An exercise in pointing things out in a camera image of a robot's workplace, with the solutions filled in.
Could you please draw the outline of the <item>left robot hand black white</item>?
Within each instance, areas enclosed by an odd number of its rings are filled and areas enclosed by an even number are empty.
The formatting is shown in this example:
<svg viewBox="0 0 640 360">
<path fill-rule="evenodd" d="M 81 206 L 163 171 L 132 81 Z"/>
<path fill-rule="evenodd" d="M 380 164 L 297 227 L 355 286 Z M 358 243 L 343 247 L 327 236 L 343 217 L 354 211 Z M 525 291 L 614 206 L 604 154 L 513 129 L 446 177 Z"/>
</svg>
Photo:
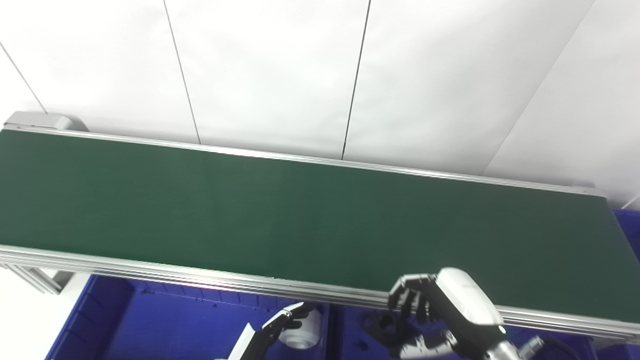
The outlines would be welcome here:
<svg viewBox="0 0 640 360">
<path fill-rule="evenodd" d="M 287 305 L 259 329 L 247 323 L 226 359 L 262 360 L 278 341 L 294 350 L 309 350 L 320 341 L 320 324 L 320 312 L 312 301 Z"/>
</svg>

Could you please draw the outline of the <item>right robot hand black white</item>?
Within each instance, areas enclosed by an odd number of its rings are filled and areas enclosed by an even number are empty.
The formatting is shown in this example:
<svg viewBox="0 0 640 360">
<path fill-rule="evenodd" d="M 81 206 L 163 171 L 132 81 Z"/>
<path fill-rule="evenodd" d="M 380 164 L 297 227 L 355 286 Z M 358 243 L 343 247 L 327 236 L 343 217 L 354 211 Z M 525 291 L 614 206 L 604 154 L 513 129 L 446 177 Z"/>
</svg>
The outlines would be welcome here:
<svg viewBox="0 0 640 360">
<path fill-rule="evenodd" d="M 393 353 L 401 360 L 434 359 L 455 354 L 467 360 L 519 360 L 498 308 L 471 276 L 459 268 L 436 274 L 402 275 L 391 288 L 387 306 L 400 309 L 402 318 L 441 322 L 439 335 L 421 333 Z"/>
</svg>

